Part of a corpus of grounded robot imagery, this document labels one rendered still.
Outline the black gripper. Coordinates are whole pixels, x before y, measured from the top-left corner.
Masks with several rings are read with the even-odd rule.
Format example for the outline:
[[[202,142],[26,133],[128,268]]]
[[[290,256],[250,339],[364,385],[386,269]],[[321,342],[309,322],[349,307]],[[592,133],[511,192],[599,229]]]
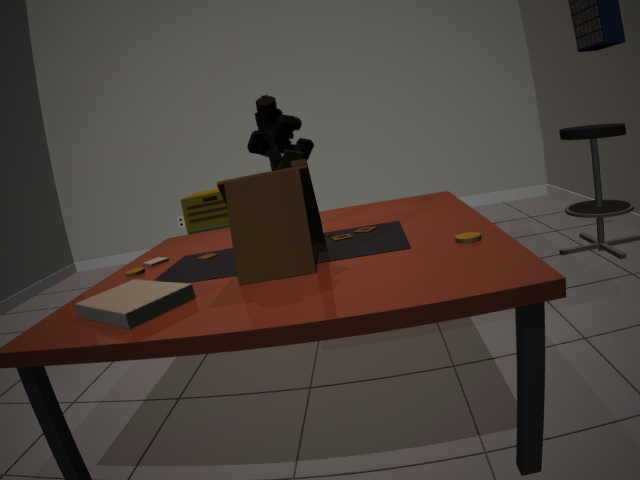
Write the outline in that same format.
[[[247,148],[250,153],[259,154],[265,157],[271,157],[282,161],[283,157],[281,153],[285,153],[285,150],[303,152],[301,159],[308,160],[314,144],[311,140],[300,138],[296,142],[296,145],[292,145],[290,134],[272,133],[273,127],[271,125],[267,130],[252,132]]]

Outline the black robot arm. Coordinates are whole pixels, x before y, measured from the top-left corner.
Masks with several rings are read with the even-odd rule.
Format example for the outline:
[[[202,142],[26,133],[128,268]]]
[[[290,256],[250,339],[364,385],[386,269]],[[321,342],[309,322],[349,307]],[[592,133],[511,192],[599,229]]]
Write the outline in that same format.
[[[257,113],[255,113],[255,119],[259,131],[266,131],[271,125],[273,127],[272,133],[290,134],[291,139],[294,139],[294,131],[300,129],[302,120],[294,116],[282,115],[282,111],[277,109],[276,99],[272,96],[262,96],[256,100]],[[279,170],[279,160],[270,158],[272,171]]]

